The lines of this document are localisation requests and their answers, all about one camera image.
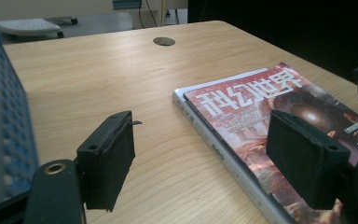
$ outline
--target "book spine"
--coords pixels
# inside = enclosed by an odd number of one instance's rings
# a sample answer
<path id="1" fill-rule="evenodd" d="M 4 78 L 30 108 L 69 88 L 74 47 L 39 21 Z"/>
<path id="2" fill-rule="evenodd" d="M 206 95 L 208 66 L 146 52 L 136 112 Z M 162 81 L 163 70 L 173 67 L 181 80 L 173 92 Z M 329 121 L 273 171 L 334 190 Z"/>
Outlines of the book spine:
<path id="1" fill-rule="evenodd" d="M 207 143 L 208 147 L 225 165 L 231 175 L 238 181 L 242 189 L 252 199 L 258 209 L 264 214 L 265 218 L 270 223 L 293 223 L 294 221 L 272 198 L 272 196 L 268 196 L 267 193 L 262 190 L 255 177 L 250 174 L 251 171 L 244 171 L 243 166 L 237 162 L 235 155 L 230 152 L 231 149 L 227 148 L 213 134 L 213 131 L 209 129 L 197 115 L 197 113 L 191 109 L 190 105 L 181 99 L 181 96 L 179 96 L 176 92 L 173 94 L 172 98 L 176 106 L 191 122 L 202 139 Z"/>

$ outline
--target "perforated blue container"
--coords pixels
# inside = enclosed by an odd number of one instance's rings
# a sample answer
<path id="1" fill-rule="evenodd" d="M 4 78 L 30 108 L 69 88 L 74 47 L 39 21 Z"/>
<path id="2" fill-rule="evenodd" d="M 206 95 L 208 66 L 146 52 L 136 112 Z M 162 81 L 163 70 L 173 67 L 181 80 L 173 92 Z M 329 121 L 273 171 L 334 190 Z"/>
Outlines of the perforated blue container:
<path id="1" fill-rule="evenodd" d="M 26 92 L 0 42 L 0 202 L 28 190 L 37 167 Z"/>

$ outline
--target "wooden table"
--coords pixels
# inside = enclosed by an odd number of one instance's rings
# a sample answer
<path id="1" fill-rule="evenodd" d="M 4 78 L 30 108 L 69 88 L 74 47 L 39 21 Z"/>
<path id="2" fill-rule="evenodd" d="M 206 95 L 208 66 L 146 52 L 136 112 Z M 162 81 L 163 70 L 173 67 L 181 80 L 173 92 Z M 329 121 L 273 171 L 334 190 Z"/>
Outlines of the wooden table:
<path id="1" fill-rule="evenodd" d="M 176 44 L 153 43 L 159 36 Z M 132 110 L 136 158 L 112 214 L 90 223 L 266 223 L 172 102 L 172 91 L 279 62 L 358 112 L 356 86 L 221 21 L 5 46 L 28 92 L 40 162 L 74 159 Z"/>

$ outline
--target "wooden tabletop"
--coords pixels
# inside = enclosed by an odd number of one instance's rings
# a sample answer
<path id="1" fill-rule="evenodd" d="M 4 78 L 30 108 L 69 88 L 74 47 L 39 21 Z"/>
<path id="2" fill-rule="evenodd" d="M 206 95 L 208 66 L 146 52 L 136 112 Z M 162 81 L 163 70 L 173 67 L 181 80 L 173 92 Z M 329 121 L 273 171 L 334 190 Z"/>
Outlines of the wooden tabletop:
<path id="1" fill-rule="evenodd" d="M 167 36 L 175 45 L 153 39 Z M 113 213 L 89 223 L 267 223 L 172 102 L 172 91 L 285 62 L 358 112 L 356 86 L 221 21 L 6 45 L 28 92 L 41 164 L 74 159 L 131 110 L 136 158 Z"/>

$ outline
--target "floor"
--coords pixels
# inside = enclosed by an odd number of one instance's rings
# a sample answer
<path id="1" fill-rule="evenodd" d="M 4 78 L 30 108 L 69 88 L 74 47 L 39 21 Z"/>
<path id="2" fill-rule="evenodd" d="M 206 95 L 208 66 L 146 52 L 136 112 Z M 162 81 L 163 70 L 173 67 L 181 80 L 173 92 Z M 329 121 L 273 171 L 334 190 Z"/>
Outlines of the floor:
<path id="1" fill-rule="evenodd" d="M 177 9 L 179 23 L 187 23 L 187 9 Z M 166 17 L 167 25 L 175 25 L 175 10 L 169 10 Z M 61 27 L 64 38 L 82 35 L 97 35 L 132 30 L 132 18 L 130 13 L 112 13 L 103 15 L 80 16 L 77 24 L 73 25 L 70 19 L 48 20 Z M 31 41 L 57 39 L 56 34 L 39 36 L 15 36 L 0 32 L 2 44 L 14 44 Z"/>

